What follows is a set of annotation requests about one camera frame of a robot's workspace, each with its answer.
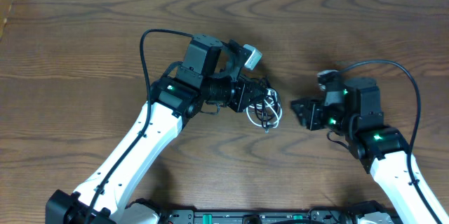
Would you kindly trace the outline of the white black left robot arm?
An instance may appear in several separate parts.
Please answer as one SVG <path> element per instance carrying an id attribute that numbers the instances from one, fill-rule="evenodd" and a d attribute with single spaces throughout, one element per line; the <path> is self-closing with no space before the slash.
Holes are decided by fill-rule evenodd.
<path id="1" fill-rule="evenodd" d="M 46 223 L 158 223 L 157 210 L 129 199 L 162 150 L 203 104 L 242 112 L 264 101 L 268 90 L 241 73 L 255 68 L 261 52 L 205 34 L 190 39 L 182 61 L 170 64 L 154 83 L 145 83 L 146 103 L 105 162 L 73 193 L 53 193 L 46 203 Z"/>

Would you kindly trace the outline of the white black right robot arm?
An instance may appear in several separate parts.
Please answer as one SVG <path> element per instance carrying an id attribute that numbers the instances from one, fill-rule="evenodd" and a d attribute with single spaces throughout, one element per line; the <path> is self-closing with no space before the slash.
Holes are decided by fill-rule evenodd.
<path id="1" fill-rule="evenodd" d="M 299 123 L 344 136 L 347 149 L 382 188 L 403 223 L 447 223 L 448 215 L 425 181 L 401 132 L 384 123 L 376 81 L 334 78 L 324 98 L 290 104 Z"/>

